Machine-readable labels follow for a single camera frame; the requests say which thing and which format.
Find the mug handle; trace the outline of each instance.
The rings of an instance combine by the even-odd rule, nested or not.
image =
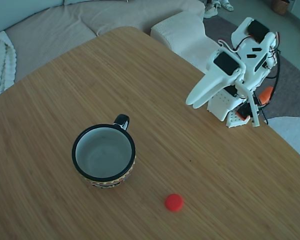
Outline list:
[[[129,122],[130,122],[129,116],[120,114],[119,116],[116,117],[113,124],[118,125],[123,130],[127,130],[129,126]]]

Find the red ball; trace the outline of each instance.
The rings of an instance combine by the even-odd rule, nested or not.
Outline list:
[[[177,212],[179,211],[183,205],[184,205],[184,200],[179,194],[170,194],[166,199],[165,199],[165,207],[169,209],[171,212]]]

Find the basket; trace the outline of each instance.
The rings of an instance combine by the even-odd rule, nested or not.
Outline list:
[[[280,15],[285,15],[289,8],[289,2],[285,0],[272,0],[271,9]]]

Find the mug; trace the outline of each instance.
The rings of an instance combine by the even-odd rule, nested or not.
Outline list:
[[[120,114],[113,124],[98,124],[84,130],[74,141],[72,161],[92,185],[112,188],[131,174],[136,147],[127,133],[130,119]]]

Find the mug rim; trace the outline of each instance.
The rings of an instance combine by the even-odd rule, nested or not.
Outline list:
[[[91,176],[89,174],[87,174],[86,172],[84,172],[78,165],[77,162],[77,158],[76,158],[76,150],[77,150],[77,146],[79,141],[82,139],[82,137],[84,135],[86,135],[88,132],[90,132],[91,130],[94,129],[99,129],[99,128],[111,128],[111,129],[115,129],[120,131],[121,133],[123,133],[125,135],[125,137],[129,140],[130,146],[131,146],[131,158],[129,160],[129,163],[127,164],[127,166],[118,174],[114,175],[114,176],[109,176],[109,177],[95,177],[95,176]],[[93,125],[88,127],[87,129],[85,129],[83,132],[81,132],[75,139],[73,146],[72,146],[72,161],[73,164],[76,168],[76,170],[83,175],[86,179],[92,180],[92,181],[96,181],[96,182],[110,182],[110,181],[114,181],[118,178],[120,178],[121,176],[123,176],[127,171],[129,171],[129,169],[132,167],[134,161],[135,161],[135,156],[136,156],[136,146],[134,143],[134,140],[132,139],[132,137],[130,136],[129,133],[127,133],[127,131],[125,131],[124,129],[122,129],[119,125],[116,124],[97,124],[97,125]]]

